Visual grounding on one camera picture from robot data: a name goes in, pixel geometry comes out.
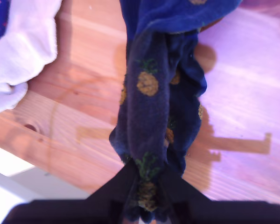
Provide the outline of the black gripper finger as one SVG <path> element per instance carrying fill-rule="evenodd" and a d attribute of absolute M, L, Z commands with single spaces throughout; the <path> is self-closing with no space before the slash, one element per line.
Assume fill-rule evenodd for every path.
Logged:
<path fill-rule="evenodd" d="M 110 181 L 86 199 L 90 224 L 125 224 L 126 203 L 137 180 L 134 161 L 130 160 Z"/>
<path fill-rule="evenodd" d="M 160 176 L 160 210 L 167 216 L 165 223 L 193 224 L 190 206 L 208 202 L 210 202 L 208 197 L 178 174 Z"/>

